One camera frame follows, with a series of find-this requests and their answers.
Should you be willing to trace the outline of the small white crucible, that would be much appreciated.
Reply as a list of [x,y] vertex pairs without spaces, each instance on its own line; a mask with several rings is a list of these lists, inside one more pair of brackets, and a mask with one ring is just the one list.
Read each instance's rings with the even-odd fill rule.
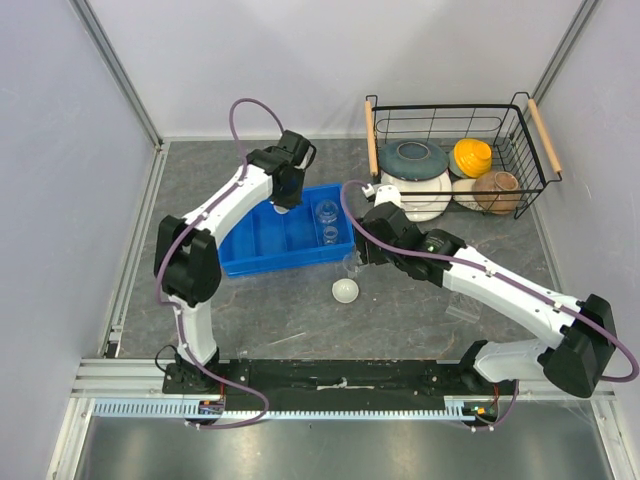
[[274,211],[279,215],[286,215],[290,211],[289,208],[276,205],[276,204],[273,204],[273,208],[274,208]]

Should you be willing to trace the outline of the small glass beaker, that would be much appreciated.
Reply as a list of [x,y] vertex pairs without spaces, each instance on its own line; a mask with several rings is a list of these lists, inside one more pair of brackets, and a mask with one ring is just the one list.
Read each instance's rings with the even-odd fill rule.
[[356,279],[362,274],[366,265],[362,262],[358,252],[351,252],[343,258],[342,266],[349,279]]

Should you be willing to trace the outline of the small glass bottle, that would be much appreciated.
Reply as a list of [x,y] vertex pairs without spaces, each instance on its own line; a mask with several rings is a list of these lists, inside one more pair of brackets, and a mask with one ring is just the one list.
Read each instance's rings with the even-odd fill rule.
[[323,229],[323,244],[336,245],[339,241],[340,232],[334,225],[327,225]]

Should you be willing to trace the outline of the round glass flask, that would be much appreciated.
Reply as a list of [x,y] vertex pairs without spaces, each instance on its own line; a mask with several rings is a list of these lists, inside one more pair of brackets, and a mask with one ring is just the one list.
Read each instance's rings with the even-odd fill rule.
[[323,225],[333,224],[338,219],[339,211],[340,209],[334,201],[330,199],[322,200],[315,207],[316,219]]

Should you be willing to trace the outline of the blue plastic divided bin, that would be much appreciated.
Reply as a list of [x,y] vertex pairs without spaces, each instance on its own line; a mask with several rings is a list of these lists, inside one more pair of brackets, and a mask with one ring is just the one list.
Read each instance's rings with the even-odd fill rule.
[[[219,247],[220,264],[230,278],[339,262],[354,247],[350,221],[340,205],[339,183],[308,187],[302,203],[286,214],[267,200],[259,203],[229,232]],[[328,203],[337,218],[336,237],[327,243],[318,205]]]

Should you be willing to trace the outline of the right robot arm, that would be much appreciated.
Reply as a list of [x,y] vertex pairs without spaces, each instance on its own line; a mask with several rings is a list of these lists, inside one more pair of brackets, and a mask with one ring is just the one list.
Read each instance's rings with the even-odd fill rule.
[[590,397],[615,346],[610,304],[597,295],[581,301],[528,281],[491,262],[441,229],[421,231],[387,202],[358,220],[358,236],[371,263],[393,264],[409,277],[468,296],[524,327],[533,339],[475,342],[458,368],[467,392],[492,383],[547,380],[578,398]]

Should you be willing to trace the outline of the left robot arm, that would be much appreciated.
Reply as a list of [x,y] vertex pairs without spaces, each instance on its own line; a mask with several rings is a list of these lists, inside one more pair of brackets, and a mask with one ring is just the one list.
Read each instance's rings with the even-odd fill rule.
[[259,203],[269,201],[284,213],[300,205],[306,169],[316,153],[308,139],[286,130],[276,145],[250,152],[204,204],[182,217],[168,215],[159,225],[156,295],[166,296],[163,303],[174,311],[178,353],[190,363],[184,379],[198,393],[211,392],[220,378],[211,363],[218,352],[211,299],[222,278],[219,247]]

